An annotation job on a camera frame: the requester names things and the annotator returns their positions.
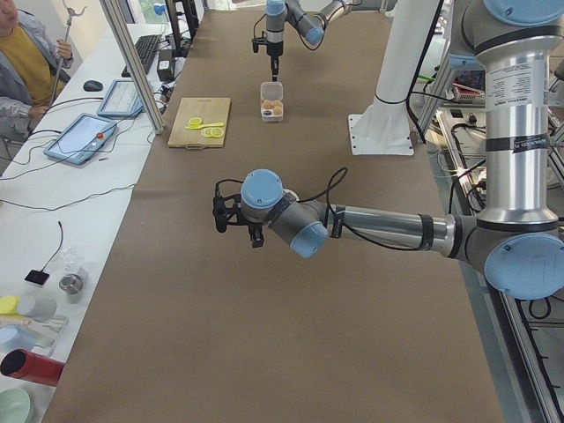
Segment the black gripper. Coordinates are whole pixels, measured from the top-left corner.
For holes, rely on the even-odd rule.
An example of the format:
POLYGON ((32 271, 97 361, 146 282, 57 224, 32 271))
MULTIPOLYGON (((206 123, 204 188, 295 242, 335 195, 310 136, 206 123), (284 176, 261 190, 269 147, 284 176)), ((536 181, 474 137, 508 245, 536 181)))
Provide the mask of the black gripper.
POLYGON ((263 246, 263 225, 264 222, 259 218, 248 217, 242 211, 238 213, 238 223, 246 226, 249 230, 249 238, 253 248, 261 248, 263 246))
POLYGON ((279 57, 283 55, 283 33, 266 32, 266 51, 271 57, 271 81, 278 82, 279 57))

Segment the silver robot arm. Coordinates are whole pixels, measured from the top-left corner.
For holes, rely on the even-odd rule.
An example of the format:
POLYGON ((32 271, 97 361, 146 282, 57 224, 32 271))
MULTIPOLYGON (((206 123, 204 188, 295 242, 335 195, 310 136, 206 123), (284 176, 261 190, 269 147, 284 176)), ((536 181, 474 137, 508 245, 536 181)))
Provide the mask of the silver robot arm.
POLYGON ((284 31, 288 23, 292 26, 304 45, 317 49, 322 43, 327 26, 335 19, 350 13, 361 1, 331 1, 321 11, 311 15, 306 13, 299 1, 267 1, 265 5, 265 30, 252 39, 253 52, 265 46, 271 60, 271 80, 278 81, 279 58, 284 52, 284 31))
MULTIPOLYGON (((288 23, 315 47, 329 24, 353 5, 334 1, 308 15, 298 1, 267 1, 266 35, 272 50, 288 23)), ((398 1, 373 103, 349 115, 349 138, 360 153, 403 155, 408 149, 409 97, 437 23, 442 1, 398 1)), ((549 153, 547 82, 549 55, 563 41, 563 1, 454 1, 447 58, 470 59, 485 71, 486 207, 478 217, 453 213, 445 194, 444 218, 331 204, 341 180, 298 199, 268 169, 251 171, 234 194, 235 223, 249 228, 253 247, 263 245, 263 226, 308 258, 326 240, 358 237, 395 251, 436 251, 469 264, 498 291, 519 300, 548 297, 563 288, 563 240, 558 216, 546 205, 549 153)))

